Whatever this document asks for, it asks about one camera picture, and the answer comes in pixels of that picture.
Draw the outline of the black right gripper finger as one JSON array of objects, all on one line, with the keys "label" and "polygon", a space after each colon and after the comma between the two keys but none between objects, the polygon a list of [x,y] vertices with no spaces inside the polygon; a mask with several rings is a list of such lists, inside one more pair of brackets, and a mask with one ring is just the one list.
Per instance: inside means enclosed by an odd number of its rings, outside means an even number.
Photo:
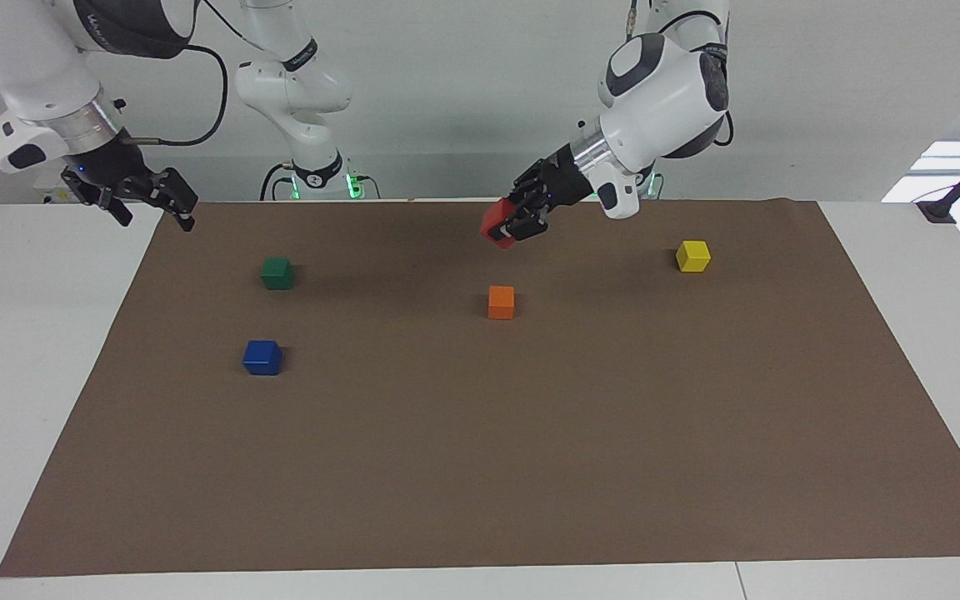
[{"label": "black right gripper finger", "polygon": [[155,206],[172,216],[184,232],[191,232],[194,227],[195,205],[198,195],[174,167],[155,174]]},{"label": "black right gripper finger", "polygon": [[133,213],[125,202],[115,194],[100,194],[97,206],[117,221],[122,227],[129,227]]}]

